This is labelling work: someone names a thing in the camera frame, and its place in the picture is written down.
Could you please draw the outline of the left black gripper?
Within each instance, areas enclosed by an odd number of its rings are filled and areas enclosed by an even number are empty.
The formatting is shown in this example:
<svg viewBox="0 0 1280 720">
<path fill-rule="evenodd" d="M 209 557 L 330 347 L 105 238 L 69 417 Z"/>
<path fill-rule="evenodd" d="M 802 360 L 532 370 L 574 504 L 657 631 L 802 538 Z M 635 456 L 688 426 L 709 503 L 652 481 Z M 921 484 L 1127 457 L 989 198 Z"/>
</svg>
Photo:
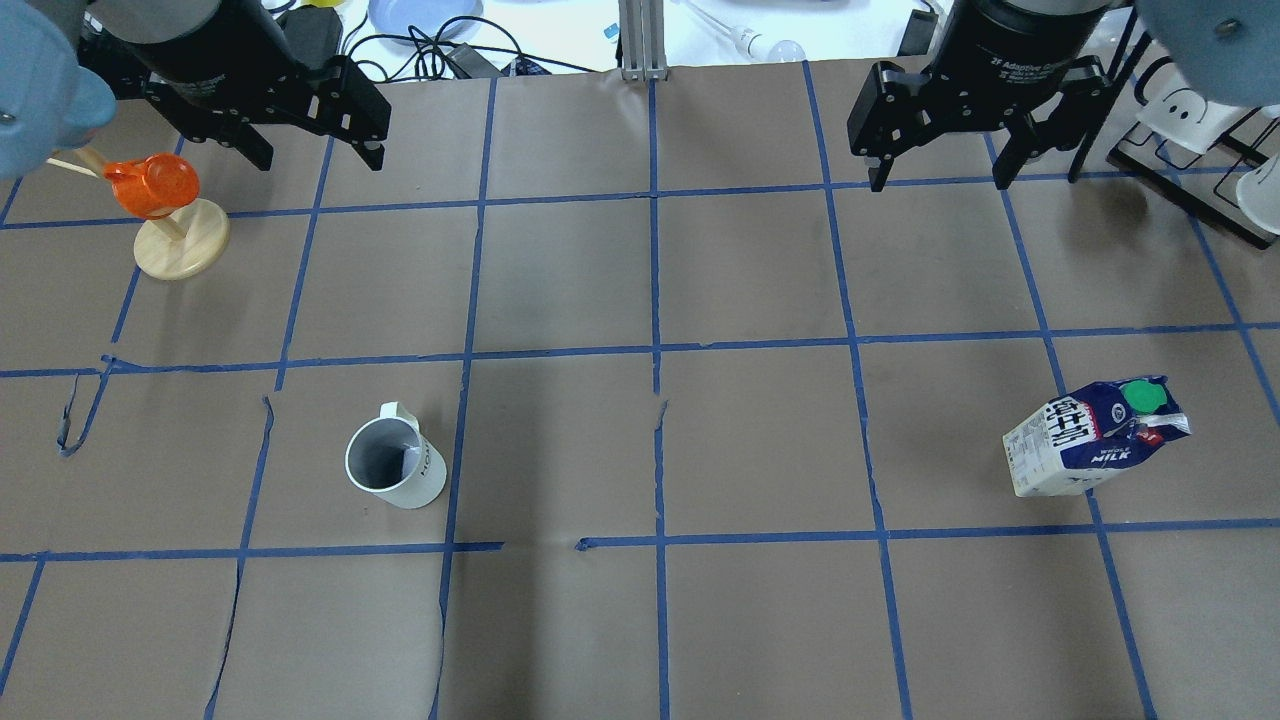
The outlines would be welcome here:
<svg viewBox="0 0 1280 720">
<path fill-rule="evenodd" d="M 119 99 L 150 102 L 188 142 L 234 149 L 270 170 L 274 147 L 244 118 L 301 79 L 302 127 L 383 169 L 392 106 L 378 85 L 349 56 L 301 65 L 260 1 L 91 1 L 87 15 L 99 31 L 83 31 L 82 64 Z"/>
</svg>

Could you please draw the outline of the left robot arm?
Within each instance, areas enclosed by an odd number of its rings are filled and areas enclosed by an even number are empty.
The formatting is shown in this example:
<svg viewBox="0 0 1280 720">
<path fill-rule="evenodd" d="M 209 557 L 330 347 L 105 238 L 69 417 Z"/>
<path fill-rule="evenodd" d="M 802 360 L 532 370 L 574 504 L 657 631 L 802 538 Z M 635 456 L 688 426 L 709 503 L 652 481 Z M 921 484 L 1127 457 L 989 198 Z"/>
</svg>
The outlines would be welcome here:
<svg viewBox="0 0 1280 720">
<path fill-rule="evenodd" d="M 392 106 L 340 53 L 332 6 L 273 15 L 260 1 L 5 1 L 3 178 L 87 146 L 116 114 L 105 73 L 81 63 L 87 20 L 134 60 L 131 87 L 182 137 L 234 149 L 266 170 L 261 126 L 293 126 L 384 163 Z"/>
</svg>

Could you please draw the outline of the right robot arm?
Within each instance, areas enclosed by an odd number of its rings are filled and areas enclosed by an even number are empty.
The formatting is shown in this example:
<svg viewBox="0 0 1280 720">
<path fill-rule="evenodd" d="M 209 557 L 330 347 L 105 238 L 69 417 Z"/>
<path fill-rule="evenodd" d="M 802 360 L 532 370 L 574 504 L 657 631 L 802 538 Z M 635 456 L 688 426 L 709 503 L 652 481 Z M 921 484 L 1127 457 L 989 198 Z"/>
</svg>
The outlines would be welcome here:
<svg viewBox="0 0 1280 720">
<path fill-rule="evenodd" d="M 1137 1 L 1144 26 L 1116 70 L 1084 51 L 1110 1 L 956 1 L 923 70 L 872 65 L 847 118 L 850 152 L 869 161 L 881 191 L 895 161 L 940 136 L 1005 131 L 992 165 L 1007 188 L 1048 150 L 1084 156 L 1123 83 L 1160 44 L 1190 87 L 1211 101 L 1260 108 L 1277 101 L 1265 67 L 1277 59 L 1275 1 Z"/>
</svg>

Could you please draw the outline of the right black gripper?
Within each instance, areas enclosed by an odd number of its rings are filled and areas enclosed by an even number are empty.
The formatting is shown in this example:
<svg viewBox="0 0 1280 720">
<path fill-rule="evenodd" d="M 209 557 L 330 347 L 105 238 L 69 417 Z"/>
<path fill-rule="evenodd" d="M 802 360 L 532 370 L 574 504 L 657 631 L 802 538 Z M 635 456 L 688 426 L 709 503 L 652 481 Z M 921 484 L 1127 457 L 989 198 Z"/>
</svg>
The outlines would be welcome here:
<svg viewBox="0 0 1280 720">
<path fill-rule="evenodd" d="M 1082 49 L 1107 1 L 956 1 L 928 65 L 876 61 L 847 118 L 850 152 L 864 158 L 873 192 L 893 163 L 941 126 L 1007 126 L 993 163 L 1007 188 L 1032 159 L 1078 149 L 1108 114 L 1112 82 Z M 1037 120 L 1030 113 L 1060 95 Z"/>
</svg>

